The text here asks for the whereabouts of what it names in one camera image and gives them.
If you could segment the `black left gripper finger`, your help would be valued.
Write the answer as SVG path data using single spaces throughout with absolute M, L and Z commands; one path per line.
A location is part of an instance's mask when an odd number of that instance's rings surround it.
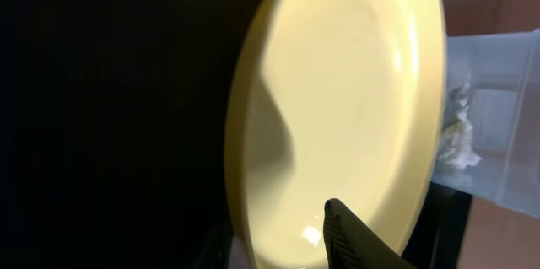
M 330 269 L 414 269 L 337 198 L 325 202 L 324 212 Z

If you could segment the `white tissue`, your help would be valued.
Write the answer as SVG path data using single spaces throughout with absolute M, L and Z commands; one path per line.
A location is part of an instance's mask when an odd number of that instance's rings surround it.
M 446 95 L 437 169 L 465 170 L 482 159 L 473 151 L 473 125 L 468 119 L 470 99 L 468 83 L 450 89 Z

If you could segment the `yellow plate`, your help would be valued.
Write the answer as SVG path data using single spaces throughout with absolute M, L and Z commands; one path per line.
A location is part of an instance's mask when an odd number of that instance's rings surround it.
M 444 113 L 441 0 L 262 0 L 231 86 L 224 174 L 252 268 L 325 268 L 336 198 L 400 256 Z

